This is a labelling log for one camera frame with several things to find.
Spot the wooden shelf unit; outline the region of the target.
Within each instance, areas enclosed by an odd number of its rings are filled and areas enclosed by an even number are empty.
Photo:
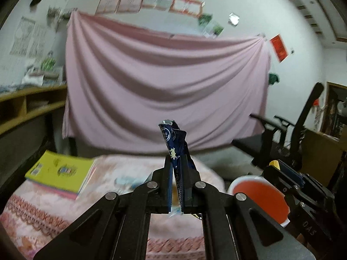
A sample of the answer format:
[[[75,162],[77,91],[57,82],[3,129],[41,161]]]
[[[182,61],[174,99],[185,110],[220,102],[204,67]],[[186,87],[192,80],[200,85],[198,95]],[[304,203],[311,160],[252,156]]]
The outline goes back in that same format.
[[[1,135],[65,106],[67,86],[32,87],[1,94]]]

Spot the floral pink tablecloth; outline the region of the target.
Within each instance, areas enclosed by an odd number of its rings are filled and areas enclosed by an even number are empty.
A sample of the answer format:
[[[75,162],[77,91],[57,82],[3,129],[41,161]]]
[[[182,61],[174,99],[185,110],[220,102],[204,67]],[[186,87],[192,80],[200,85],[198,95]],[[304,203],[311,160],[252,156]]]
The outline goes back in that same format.
[[[131,193],[109,192],[76,221],[62,230],[35,259],[145,259],[152,214],[167,214],[171,208],[172,175],[184,214],[202,220],[205,257],[228,259],[231,255],[222,234],[229,231],[221,193],[201,180],[188,155],[165,159],[163,168]]]

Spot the red plastic trash bin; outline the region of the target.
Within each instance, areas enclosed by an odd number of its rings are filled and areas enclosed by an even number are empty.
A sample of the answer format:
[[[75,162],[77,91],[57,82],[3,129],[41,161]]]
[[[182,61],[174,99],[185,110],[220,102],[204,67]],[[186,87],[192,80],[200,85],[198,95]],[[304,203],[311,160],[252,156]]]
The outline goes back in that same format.
[[[289,224],[290,209],[285,202],[285,196],[263,177],[240,176],[231,183],[227,193],[244,193],[283,227]]]

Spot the papers pile on shelf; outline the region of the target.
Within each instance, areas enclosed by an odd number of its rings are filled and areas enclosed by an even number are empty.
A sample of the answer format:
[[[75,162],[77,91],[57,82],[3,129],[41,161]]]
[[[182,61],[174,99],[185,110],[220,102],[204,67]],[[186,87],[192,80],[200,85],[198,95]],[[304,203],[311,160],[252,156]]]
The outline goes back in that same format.
[[[31,66],[20,84],[1,85],[1,94],[17,92],[26,88],[45,88],[64,84],[66,84],[66,80],[63,66],[49,71]]]

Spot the yellow small box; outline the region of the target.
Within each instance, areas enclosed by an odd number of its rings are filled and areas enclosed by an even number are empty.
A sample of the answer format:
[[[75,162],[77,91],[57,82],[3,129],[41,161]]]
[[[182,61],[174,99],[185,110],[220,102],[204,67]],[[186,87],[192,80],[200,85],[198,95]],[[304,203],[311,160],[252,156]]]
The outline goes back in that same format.
[[[269,165],[270,165],[270,166],[273,166],[273,167],[275,167],[275,168],[277,168],[277,169],[280,170],[279,161],[277,161],[277,160],[271,161],[271,162],[269,163]]]

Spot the photo prints on wall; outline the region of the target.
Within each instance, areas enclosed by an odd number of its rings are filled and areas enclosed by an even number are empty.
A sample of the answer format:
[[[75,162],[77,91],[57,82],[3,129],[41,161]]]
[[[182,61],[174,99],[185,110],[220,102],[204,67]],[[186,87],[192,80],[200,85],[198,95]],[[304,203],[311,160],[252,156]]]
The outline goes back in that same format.
[[[224,27],[213,19],[213,15],[205,13],[198,17],[198,26],[203,36],[207,38],[216,38],[224,30]]]

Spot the pink hanging sheet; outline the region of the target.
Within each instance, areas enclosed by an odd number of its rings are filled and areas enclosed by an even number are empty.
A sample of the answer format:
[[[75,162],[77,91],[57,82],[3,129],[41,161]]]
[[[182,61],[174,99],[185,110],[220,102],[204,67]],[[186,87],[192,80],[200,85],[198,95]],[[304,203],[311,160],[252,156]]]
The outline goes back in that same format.
[[[62,137],[121,153],[165,151],[159,123],[187,132],[193,151],[261,131],[270,53],[248,38],[169,35],[74,12],[65,49]]]

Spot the blue snack wrapper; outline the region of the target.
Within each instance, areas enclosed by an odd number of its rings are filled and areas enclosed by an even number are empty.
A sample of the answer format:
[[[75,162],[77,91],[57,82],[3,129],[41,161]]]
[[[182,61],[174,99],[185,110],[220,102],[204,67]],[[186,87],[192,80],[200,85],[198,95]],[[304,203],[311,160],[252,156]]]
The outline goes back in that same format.
[[[159,128],[164,137],[166,146],[168,148],[169,156],[173,166],[173,173],[175,176],[175,181],[177,185],[178,198],[181,206],[181,211],[183,209],[183,179],[181,177],[181,166],[179,165],[180,158],[183,155],[188,156],[188,167],[196,170],[195,164],[190,157],[188,144],[185,140],[187,133],[181,130],[178,124],[174,120],[163,120],[159,124]]]

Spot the pink book under stack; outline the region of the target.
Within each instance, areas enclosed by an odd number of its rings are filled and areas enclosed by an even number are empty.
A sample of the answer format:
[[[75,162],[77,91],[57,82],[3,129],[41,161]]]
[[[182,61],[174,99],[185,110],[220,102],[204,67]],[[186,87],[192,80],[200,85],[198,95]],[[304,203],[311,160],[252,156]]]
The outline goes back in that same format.
[[[27,182],[31,182],[33,185],[39,187],[42,190],[45,190],[45,191],[47,191],[49,193],[52,193],[52,194],[57,194],[57,195],[59,195],[61,197],[68,198],[70,200],[76,200],[78,198],[78,194],[77,193],[72,193],[70,191],[65,191],[65,190],[61,190],[61,189],[58,189],[58,188],[49,187],[47,185],[43,185],[43,184],[37,183],[35,181],[29,180],[29,179],[27,179],[26,181]]]

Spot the white sachet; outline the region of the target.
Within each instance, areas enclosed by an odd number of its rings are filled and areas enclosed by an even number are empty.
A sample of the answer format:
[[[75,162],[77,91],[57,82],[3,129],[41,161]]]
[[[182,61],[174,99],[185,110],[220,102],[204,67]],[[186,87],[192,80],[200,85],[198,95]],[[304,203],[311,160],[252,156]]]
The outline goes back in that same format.
[[[139,185],[146,182],[147,178],[136,178],[131,176],[121,176],[114,180],[114,186],[119,192],[132,191]]]

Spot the wall calendar paper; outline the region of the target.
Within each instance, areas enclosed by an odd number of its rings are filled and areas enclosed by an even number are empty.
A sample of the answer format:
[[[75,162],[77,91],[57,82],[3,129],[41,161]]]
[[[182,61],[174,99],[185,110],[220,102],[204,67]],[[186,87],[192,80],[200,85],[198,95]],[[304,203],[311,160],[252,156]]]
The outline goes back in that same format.
[[[41,58],[44,54],[46,33],[46,26],[23,16],[16,29],[9,54],[27,58]]]

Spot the yellow book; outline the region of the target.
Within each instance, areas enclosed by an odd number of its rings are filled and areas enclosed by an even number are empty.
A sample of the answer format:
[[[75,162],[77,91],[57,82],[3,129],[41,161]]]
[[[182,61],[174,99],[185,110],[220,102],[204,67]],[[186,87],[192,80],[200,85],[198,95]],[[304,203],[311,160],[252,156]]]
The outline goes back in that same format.
[[[46,151],[26,172],[25,178],[50,189],[77,196],[94,171],[93,159]]]

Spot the green glass jar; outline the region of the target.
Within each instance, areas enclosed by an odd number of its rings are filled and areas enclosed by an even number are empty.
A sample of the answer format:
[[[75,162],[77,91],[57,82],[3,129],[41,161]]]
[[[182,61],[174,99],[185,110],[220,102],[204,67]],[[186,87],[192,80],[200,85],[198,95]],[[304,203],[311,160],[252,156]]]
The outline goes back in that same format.
[[[53,71],[56,60],[54,58],[54,52],[51,50],[48,52],[46,58],[41,62],[41,70],[44,72]]]

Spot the red paper wall hanging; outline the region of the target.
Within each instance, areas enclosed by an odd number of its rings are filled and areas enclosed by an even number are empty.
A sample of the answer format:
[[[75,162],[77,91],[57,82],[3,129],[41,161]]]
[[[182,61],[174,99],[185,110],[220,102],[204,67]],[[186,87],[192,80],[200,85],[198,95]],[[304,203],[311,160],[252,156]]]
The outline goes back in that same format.
[[[280,35],[274,36],[270,43],[272,44],[274,51],[278,57],[279,62],[282,62],[286,57],[288,56],[287,50],[285,48],[285,45],[282,41],[282,38]]]

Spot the black office chair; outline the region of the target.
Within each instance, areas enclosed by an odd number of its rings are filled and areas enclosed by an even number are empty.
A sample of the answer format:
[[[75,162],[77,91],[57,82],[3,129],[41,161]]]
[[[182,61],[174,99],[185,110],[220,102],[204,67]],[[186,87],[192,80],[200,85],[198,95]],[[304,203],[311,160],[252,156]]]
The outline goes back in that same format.
[[[280,160],[296,171],[302,168],[301,142],[305,137],[304,123],[316,100],[324,91],[324,85],[317,82],[313,87],[296,123],[274,116],[279,122],[268,120],[257,114],[249,117],[263,126],[261,134],[236,138],[231,144],[253,158],[252,164],[265,169],[273,160]]]

